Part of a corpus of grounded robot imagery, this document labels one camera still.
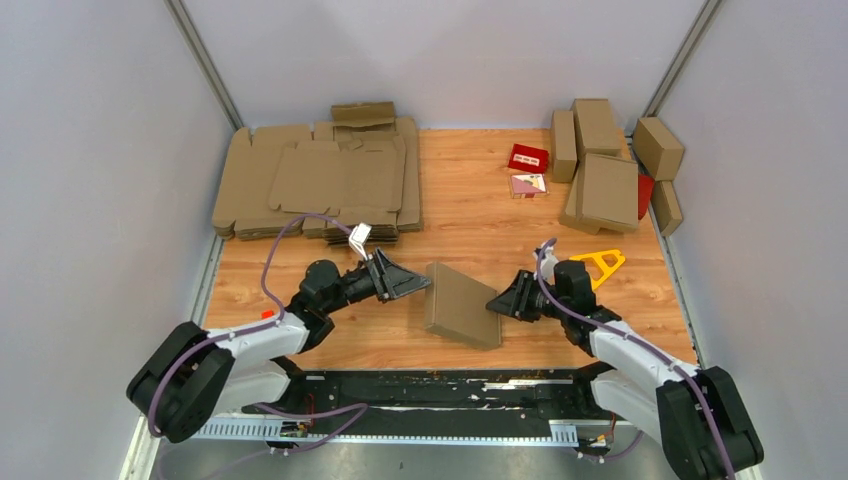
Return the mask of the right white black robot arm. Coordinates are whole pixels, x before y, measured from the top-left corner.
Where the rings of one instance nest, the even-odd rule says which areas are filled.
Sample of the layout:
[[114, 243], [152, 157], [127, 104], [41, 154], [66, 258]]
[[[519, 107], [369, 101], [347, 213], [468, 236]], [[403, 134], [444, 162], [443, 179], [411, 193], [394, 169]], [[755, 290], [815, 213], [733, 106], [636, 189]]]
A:
[[624, 417], [656, 441], [680, 479], [728, 479], [760, 464], [764, 447], [732, 376], [665, 353], [602, 306], [580, 261], [521, 270], [486, 305], [520, 321], [558, 320], [595, 363], [582, 369], [571, 403], [584, 417]]

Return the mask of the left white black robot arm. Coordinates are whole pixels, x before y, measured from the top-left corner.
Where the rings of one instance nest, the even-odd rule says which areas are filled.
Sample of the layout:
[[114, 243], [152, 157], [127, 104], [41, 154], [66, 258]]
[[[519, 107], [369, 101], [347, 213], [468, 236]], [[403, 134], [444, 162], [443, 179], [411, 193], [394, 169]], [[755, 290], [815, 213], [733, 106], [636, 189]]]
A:
[[193, 436], [213, 416], [245, 406], [271, 402], [283, 413], [296, 412], [307, 389], [289, 375], [285, 358], [320, 345], [335, 327], [332, 313], [371, 297], [394, 301], [430, 283], [380, 248], [346, 272], [317, 260], [290, 303], [267, 319], [239, 329], [178, 324], [130, 380], [126, 397], [153, 435], [173, 443]]

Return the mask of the brown cardboard box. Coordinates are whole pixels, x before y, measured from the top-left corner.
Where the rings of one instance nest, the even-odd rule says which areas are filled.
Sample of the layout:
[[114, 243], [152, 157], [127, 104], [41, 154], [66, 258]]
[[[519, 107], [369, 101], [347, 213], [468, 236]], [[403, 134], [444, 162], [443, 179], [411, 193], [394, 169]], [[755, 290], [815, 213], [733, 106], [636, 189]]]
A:
[[486, 308], [497, 291], [443, 263], [427, 266], [431, 285], [425, 291], [424, 329], [478, 350], [502, 344], [500, 316]]

